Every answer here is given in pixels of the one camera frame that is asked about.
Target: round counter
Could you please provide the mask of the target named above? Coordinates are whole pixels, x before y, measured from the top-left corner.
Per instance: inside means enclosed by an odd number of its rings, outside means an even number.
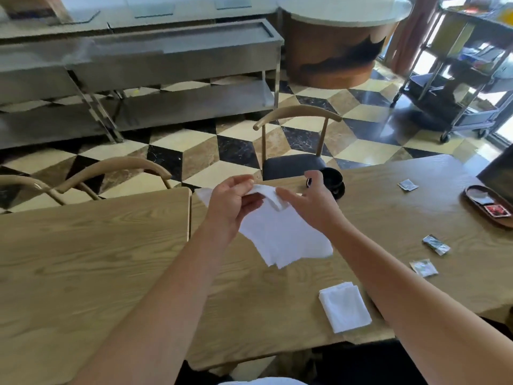
[[[287,75],[295,83],[347,89],[370,77],[375,59],[407,0],[279,0],[284,16]]]

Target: finger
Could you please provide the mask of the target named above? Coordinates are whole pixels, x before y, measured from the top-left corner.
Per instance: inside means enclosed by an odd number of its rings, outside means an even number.
[[[253,178],[251,179],[248,179],[244,182],[241,182],[239,184],[236,184],[234,187],[232,187],[232,191],[242,197],[244,194],[246,194],[247,192],[249,192],[250,190],[253,189],[253,185],[255,183],[255,180],[253,180]]]
[[[264,200],[257,200],[251,204],[247,204],[240,209],[239,215],[237,216],[237,222],[240,224],[242,220],[254,210],[257,210],[264,204]]]
[[[232,188],[235,185],[248,180],[254,180],[253,174],[234,175],[233,177],[227,178],[226,180],[221,182],[220,185],[225,185],[227,187]]]
[[[289,202],[294,208],[305,201],[305,198],[285,188],[276,188],[276,194],[283,200]]]
[[[242,197],[242,206],[244,207],[248,204],[254,203],[255,201],[263,200],[263,199],[264,199],[264,196],[261,195],[260,193],[250,194],[250,195]]]
[[[318,170],[308,170],[305,172],[306,178],[312,179],[312,184],[310,187],[318,187],[324,185],[323,175]]]

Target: forearm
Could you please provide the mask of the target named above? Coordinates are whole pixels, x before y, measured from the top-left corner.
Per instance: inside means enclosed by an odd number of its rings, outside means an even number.
[[[329,238],[429,383],[510,383],[513,342],[347,221]]]
[[[228,242],[203,224],[73,384],[174,383]]]

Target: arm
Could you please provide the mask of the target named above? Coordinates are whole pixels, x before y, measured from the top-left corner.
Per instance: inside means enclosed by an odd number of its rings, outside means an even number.
[[[262,205],[259,194],[243,197],[253,183],[252,175],[241,175],[215,188],[205,221],[80,370],[73,385],[174,383],[224,250],[239,231],[242,219]]]
[[[430,384],[513,382],[513,342],[360,233],[342,214],[322,174],[298,196],[279,188],[315,229],[324,233],[365,286]]]

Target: white napkin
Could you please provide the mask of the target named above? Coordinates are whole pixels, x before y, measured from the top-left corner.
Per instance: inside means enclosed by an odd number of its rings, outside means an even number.
[[[276,194],[276,188],[255,185],[248,194],[265,196],[264,204],[242,221],[239,232],[250,239],[267,266],[279,269],[301,258],[326,258],[333,254],[330,241],[309,226],[289,203]],[[196,190],[208,206],[212,189]]]
[[[321,290],[319,299],[336,334],[363,327],[372,322],[360,290],[352,282],[344,282]]]

